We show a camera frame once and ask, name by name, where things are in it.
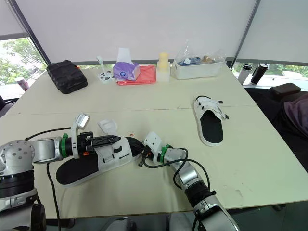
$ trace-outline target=black chair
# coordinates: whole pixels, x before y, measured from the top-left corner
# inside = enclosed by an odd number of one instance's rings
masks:
[[[0,96],[0,118],[8,112],[14,103],[13,101],[4,101]]]
[[[293,129],[288,129],[287,126],[284,129],[282,127],[283,123],[277,125],[277,121],[275,121],[277,114],[283,110],[283,102],[294,101],[302,95],[308,94],[308,92],[301,91],[298,86],[291,83],[270,88],[269,90],[246,89],[246,91],[273,124],[308,173],[308,138],[301,135],[300,132],[296,133]]]

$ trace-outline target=purple cloth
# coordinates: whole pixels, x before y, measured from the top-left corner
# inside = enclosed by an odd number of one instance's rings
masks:
[[[134,81],[140,74],[140,68],[138,63],[134,63],[134,65],[132,65],[125,62],[117,62],[113,67],[113,71],[114,71],[114,77],[123,80]]]
[[[308,94],[293,102],[284,102],[283,106],[292,123],[308,136]]]

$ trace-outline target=floor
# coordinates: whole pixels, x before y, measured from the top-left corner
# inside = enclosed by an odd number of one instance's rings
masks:
[[[307,231],[308,201],[287,204],[281,211],[272,206],[252,209],[233,215],[241,231]],[[184,213],[192,224],[193,213]],[[138,231],[165,231],[168,214],[130,216],[136,222]],[[76,219],[74,227],[63,231],[104,231],[112,218]],[[56,231],[57,227],[48,226],[47,231]]]

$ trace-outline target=green ring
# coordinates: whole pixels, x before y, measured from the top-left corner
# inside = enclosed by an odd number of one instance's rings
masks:
[[[65,142],[66,142],[66,137],[63,137],[63,138],[61,139],[61,151],[62,151],[62,156],[63,156],[64,158],[67,157],[67,155],[66,155],[66,149],[65,149]]]
[[[165,147],[162,147],[162,153],[160,154],[159,162],[164,164],[164,157],[167,149],[170,147],[169,144],[167,144]]]

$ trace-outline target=black thermos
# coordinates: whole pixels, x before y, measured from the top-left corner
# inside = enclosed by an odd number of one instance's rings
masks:
[[[269,64],[259,64],[252,74],[250,84],[256,85],[260,81],[264,73],[268,70],[269,66]]]

